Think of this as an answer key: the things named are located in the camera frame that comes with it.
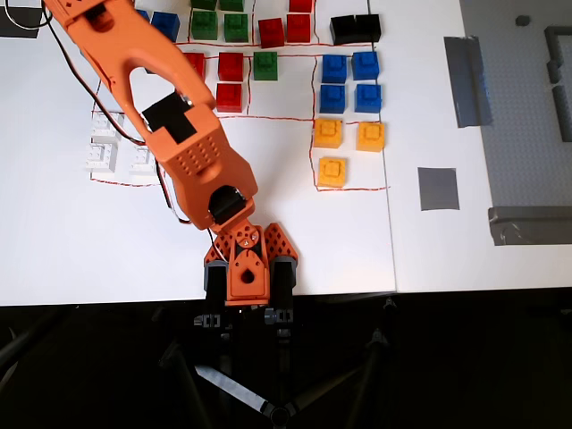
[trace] yellow block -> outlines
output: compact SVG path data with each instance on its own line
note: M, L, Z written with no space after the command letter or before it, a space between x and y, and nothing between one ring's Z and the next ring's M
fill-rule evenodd
M342 188L346 182L346 160L340 158L320 158L318 186Z
M314 146L337 149L341 145L341 121L316 119Z
M385 128L382 123L361 122L357 137L357 150L381 152L385 146Z

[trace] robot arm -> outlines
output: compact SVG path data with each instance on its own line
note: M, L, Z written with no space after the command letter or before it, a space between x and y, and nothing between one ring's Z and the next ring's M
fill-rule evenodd
M182 212L200 230L230 234L254 212L257 184L248 163L230 147L213 113L212 94L182 52L129 0L46 0L46 7L171 176ZM137 67L176 88L143 112L147 123L131 94L130 73Z
M183 213L200 230L218 235L219 252L210 248L205 266L208 272L224 256L226 305L268 304L274 259L285 259L295 273L298 256L276 223L264 231L248 221L257 183L250 165L230 147L202 79L130 0L44 1L171 176ZM137 67L175 86L173 94L142 112L145 120L130 89Z

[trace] black block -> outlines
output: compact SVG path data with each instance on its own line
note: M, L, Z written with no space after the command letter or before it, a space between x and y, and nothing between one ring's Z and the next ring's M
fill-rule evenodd
M530 16L528 15L518 15L516 19L516 24L518 27L526 27L530 24Z
M360 33L360 42L379 42L382 37L382 25L379 15L356 15L357 31Z
M330 21L330 32L334 45L357 43L360 41L356 18L353 15L334 16Z

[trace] white surface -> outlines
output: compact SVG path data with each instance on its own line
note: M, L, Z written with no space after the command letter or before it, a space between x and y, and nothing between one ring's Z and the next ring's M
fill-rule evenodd
M156 1L141 3L153 9ZM168 12L169 4L181 1L162 3L161 10ZM382 14L384 31L378 52L397 289L569 286L572 247L496 248L492 244L486 213L491 196L481 135L478 129L456 127L444 52L444 36L464 36L458 1L371 3L373 12ZM251 5L247 1L246 11ZM281 12L269 12L268 7ZM257 0L257 19L284 18L286 12L287 0ZM366 1L319 1L317 13L321 41L330 42L330 16L366 13ZM186 26L181 23L179 40L185 37ZM94 88L95 74L69 41L66 45ZM0 304L202 298L202 259L209 246L206 233L176 223L157 186L105 185L89 181L82 171L92 102L67 71L48 32L41 30L37 40L0 39L0 47L10 58L0 67L6 82L0 105L4 158ZM206 44L181 49L207 56L219 50ZM251 52L249 47L224 50ZM350 55L357 50L286 46L279 52ZM298 100L296 115L311 119L308 93L288 90L307 88L307 69L313 61L313 57L281 57L280 79L289 85L281 88L279 80L273 89L285 91L280 93L291 101L284 110L273 111L276 98L253 85L250 114L286 114L290 103ZM216 60L207 61L211 88L215 64ZM290 76L297 69L299 82ZM319 66L315 75L319 91ZM138 99L141 103L156 97L154 91L162 85L139 83L144 89ZM350 80L349 95L352 85ZM343 120L355 119L346 113ZM395 289L385 192L317 193L308 168L311 122L234 118L224 119L223 127L257 176L260 190L253 221L281 222L300 253L296 293ZM383 180L381 156L368 157L363 170L354 168L363 154L351 150L352 132L352 125L346 124L341 148L350 156L350 180L383 185L378 182ZM118 163L122 150L135 150L124 143L120 143ZM317 150L315 157L321 155ZM130 163L133 156L125 159ZM456 168L460 210L421 212L417 167Z
M258 4L266 8L261 16L273 15L267 10L269 4L280 9L273 16L286 16L287 0L258 0ZM336 13L366 12L365 1L360 8L345 7ZM328 40L331 14L323 13L319 27ZM96 88L95 73L77 47L65 36L63 40L82 74ZM49 32L42 29L38 39L2 38L0 47L4 58L10 59L0 67L5 82L0 105L4 158L0 170L4 184L0 187L4 201L0 212L0 304L203 298L203 257L210 245L206 232L177 223L158 186L133 188L88 179L83 167L92 101L67 70ZM200 50L218 52L214 46ZM356 48L287 47L280 53L313 55L334 50L349 55ZM210 61L207 69L213 73L216 61ZM296 102L297 115L311 120L308 72L314 67L314 57L280 61L284 82L300 68L299 80L292 79L291 85L303 88L299 91L303 98L292 98L275 113L285 115ZM139 82L144 94L137 98L136 93L140 103L145 103L146 94L155 97L156 90L163 88L160 79L157 84L147 82ZM280 83L266 88L284 91ZM265 96L262 89L253 89L251 114L269 115L276 108L276 97ZM355 119L348 114L344 120ZM308 158L311 121L233 118L224 119L223 127L257 177L253 223L280 222L299 252L295 293L395 290L386 194L318 193ZM347 125L344 131L348 139L351 128ZM120 141L115 181L130 177L135 150L129 142ZM344 143L344 150L350 168L355 169L350 170L349 184L383 186L380 156L362 158L363 154L350 150L350 140Z

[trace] green block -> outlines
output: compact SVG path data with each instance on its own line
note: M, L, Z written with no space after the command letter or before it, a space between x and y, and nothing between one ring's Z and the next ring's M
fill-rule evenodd
M245 13L224 15L224 40L228 43L248 43L248 16Z
M244 12L244 0L221 0L221 11Z
M195 9L213 11L216 8L216 0L190 0L190 6Z
M216 12L193 12L190 26L195 40L216 40L218 38L218 18Z
M254 80L278 80L278 53L254 53Z

